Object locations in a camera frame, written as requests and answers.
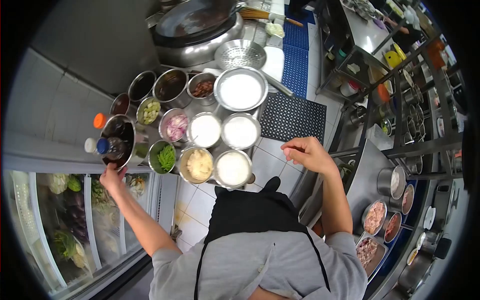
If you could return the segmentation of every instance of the black rubber mat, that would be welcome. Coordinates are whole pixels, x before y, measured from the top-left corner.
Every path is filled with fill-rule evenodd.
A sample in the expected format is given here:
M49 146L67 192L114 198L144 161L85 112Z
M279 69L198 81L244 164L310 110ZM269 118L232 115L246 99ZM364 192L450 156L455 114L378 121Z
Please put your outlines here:
M315 136L323 144L327 106L283 93L268 95L260 118L262 136L287 142L294 137Z

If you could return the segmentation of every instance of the bottle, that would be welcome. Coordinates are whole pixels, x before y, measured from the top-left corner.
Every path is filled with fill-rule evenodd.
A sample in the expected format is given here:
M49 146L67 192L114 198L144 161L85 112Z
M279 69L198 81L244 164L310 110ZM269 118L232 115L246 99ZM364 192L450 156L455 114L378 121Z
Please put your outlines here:
M97 129L102 129L105 127L105 124L107 123L107 120L110 119L112 115L105 115L102 114L101 112L97 113L95 118L93 119L93 127ZM111 134L115 136L120 136L124 129L125 129L125 124L118 118L115 118L111 122L111 127L110 129L112 130Z
M99 138L96 143L96 150L109 160L117 160L126 153L127 146L118 137Z
M93 137L89 137L88 139L86 139L84 145L85 152L100 155L100 153L98 153L98 151L96 150L96 143L97 139L94 139Z

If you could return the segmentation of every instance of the person's right hand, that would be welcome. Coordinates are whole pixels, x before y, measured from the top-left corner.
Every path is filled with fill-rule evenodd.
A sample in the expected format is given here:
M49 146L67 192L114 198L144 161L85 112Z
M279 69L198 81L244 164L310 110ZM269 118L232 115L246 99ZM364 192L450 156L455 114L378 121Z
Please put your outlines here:
M310 171L324 175L335 174L338 168L333 159L325 151L324 147L317 138L296 137L285 144L280 149L287 157L287 161L293 160L293 164L302 164Z
M103 174L100 176L100 183L110 194L118 192L121 188L125 187L125 183L122 180L128 168L124 167L117 173L117 170L115 170L116 167L116 164L109 163L105 171L103 171Z

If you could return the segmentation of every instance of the fridge door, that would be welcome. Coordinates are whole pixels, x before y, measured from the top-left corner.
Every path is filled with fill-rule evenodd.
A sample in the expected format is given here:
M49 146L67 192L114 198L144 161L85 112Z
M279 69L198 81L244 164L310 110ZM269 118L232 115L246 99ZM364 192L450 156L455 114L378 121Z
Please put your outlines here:
M83 174L70 163L15 158L5 163L10 169L2 177L20 255L49 296L61 300L91 298L146 258L99 183L104 166L73 165ZM125 179L134 199L158 221L162 177L138 167ZM173 210L163 213L173 218Z

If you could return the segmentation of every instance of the white liquid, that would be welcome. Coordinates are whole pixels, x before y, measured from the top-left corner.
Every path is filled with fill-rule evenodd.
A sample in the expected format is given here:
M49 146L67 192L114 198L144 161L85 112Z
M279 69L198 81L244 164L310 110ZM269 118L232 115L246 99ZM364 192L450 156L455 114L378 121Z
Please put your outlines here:
M250 75L236 74L221 84L220 97L232 108L251 108L262 98L262 86Z
M219 179L227 186L236 187L248 179L249 166L247 159L240 153L224 154L217 162Z
M208 148L220 138L220 123L212 116L199 116L192 121L190 133L195 145Z
M258 131L249 118L235 117L225 124L223 134L229 145L234 148L245 149L255 143Z

